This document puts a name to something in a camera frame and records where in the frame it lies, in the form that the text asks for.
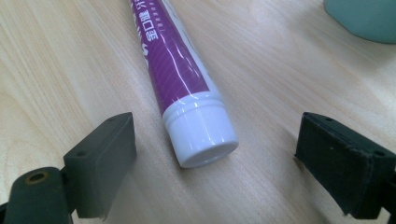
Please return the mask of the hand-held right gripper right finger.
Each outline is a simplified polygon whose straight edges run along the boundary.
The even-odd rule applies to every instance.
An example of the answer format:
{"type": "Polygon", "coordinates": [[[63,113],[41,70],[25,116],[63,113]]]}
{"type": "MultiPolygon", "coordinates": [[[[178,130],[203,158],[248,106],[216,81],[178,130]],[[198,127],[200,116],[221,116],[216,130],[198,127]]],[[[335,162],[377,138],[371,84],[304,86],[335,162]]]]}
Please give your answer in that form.
{"type": "Polygon", "coordinates": [[[396,154],[335,119],[305,112],[295,157],[346,215],[396,219],[396,154]]]}

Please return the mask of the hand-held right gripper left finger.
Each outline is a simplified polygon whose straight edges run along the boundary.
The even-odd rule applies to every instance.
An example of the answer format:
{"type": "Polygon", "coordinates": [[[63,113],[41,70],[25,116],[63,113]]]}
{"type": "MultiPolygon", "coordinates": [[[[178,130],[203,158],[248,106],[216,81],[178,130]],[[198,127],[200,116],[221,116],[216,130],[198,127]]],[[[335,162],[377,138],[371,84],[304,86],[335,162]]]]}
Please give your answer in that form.
{"type": "Polygon", "coordinates": [[[133,114],[106,119],[64,155],[69,209],[81,218],[106,217],[135,158],[133,114]]]}

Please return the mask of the purple and white toothpaste tube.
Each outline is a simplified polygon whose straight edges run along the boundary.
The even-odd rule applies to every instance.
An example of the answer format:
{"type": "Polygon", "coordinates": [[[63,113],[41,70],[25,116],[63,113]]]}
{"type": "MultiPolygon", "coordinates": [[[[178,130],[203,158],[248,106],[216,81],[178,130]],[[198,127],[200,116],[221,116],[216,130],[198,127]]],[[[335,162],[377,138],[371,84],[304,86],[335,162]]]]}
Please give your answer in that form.
{"type": "Polygon", "coordinates": [[[220,160],[238,146],[221,94],[170,0],[129,0],[163,122],[179,165],[220,160]]]}

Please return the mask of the teal green container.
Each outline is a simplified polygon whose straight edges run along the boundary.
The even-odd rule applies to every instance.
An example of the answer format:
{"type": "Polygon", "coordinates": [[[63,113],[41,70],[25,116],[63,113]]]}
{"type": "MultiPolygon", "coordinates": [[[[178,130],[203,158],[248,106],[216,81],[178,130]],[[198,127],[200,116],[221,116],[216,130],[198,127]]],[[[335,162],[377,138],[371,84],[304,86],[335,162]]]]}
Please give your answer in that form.
{"type": "Polygon", "coordinates": [[[396,0],[324,0],[324,8],[353,35],[396,44],[396,0]]]}

